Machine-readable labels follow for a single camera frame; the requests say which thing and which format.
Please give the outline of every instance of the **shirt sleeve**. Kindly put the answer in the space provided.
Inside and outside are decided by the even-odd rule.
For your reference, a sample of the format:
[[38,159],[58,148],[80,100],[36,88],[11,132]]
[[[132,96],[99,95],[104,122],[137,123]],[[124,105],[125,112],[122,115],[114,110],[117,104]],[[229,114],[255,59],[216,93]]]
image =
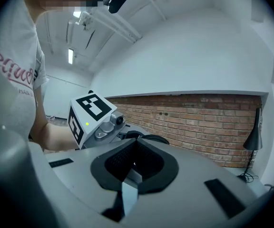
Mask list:
[[36,90],[47,81],[45,72],[45,56],[42,50],[40,50],[39,54],[40,56],[37,56],[35,75],[33,81],[33,90]]

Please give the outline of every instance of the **black lamp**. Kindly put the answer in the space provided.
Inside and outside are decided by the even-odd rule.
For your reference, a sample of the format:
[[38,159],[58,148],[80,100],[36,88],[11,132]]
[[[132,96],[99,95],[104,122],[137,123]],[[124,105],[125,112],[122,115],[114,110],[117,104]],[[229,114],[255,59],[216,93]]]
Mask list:
[[243,144],[245,149],[250,150],[252,152],[249,155],[249,160],[248,160],[246,170],[244,171],[244,173],[237,176],[244,182],[249,182],[249,177],[252,177],[252,179],[253,179],[253,176],[251,176],[247,172],[250,167],[251,161],[254,157],[254,152],[256,150],[260,150],[263,146],[261,132],[260,132],[260,118],[261,118],[261,108],[257,108],[256,112],[255,112],[255,121],[254,121],[253,129],[252,129],[251,133],[249,134],[247,140]]

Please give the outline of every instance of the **person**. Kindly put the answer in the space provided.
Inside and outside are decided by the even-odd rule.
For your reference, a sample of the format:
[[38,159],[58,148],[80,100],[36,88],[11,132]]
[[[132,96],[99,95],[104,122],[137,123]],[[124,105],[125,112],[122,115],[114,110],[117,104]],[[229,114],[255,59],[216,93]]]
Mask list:
[[70,128],[49,124],[43,107],[41,85],[47,80],[36,22],[43,13],[80,7],[89,0],[9,0],[0,11],[0,72],[18,91],[5,127],[26,141],[29,134],[43,149],[76,149]]

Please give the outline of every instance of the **lamp stand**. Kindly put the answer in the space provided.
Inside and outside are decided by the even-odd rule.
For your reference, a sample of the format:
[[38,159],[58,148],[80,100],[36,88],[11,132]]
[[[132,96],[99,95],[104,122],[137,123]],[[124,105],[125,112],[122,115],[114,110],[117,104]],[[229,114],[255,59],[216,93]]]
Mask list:
[[247,182],[248,181],[248,169],[249,169],[249,167],[250,167],[250,164],[251,164],[251,161],[252,161],[252,159],[253,159],[253,157],[254,157],[254,151],[252,151],[252,153],[249,155],[249,160],[248,160],[248,164],[247,164],[247,167],[246,167],[246,170],[244,171],[244,173],[242,173],[242,174],[240,174],[240,175],[238,175],[237,177],[239,178],[239,179],[241,179],[243,182]]

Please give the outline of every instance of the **forearm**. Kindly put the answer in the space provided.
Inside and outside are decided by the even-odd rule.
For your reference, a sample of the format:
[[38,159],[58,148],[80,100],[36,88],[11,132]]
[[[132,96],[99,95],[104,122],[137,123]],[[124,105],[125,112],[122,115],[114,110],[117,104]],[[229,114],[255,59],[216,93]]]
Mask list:
[[41,131],[41,147],[52,151],[65,151],[78,148],[69,127],[47,124]]

